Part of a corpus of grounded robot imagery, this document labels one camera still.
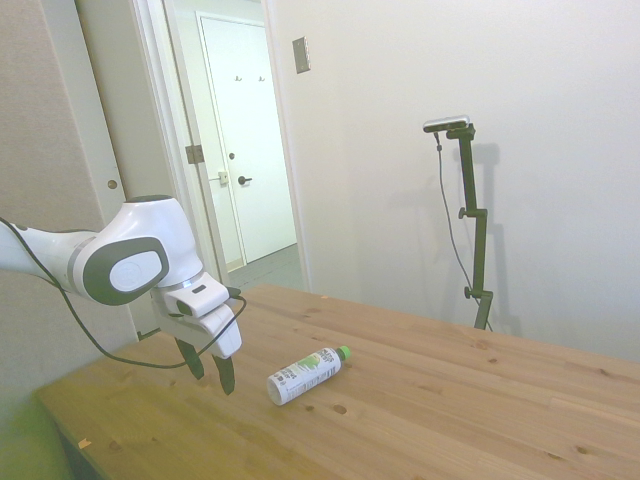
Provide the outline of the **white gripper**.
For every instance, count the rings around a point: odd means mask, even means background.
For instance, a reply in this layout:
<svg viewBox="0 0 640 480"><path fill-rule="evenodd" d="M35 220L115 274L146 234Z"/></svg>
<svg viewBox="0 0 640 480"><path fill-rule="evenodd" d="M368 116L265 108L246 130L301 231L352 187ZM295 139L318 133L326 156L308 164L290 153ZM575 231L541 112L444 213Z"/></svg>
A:
<svg viewBox="0 0 640 480"><path fill-rule="evenodd" d="M197 351L207 348L213 356L223 392L235 390L235 370L231 356L242 345L234 300L228 300L201 317L171 312L159 295L152 296L152 306L162 331L174 336L177 347L196 380L204 376L204 366Z"/></svg>

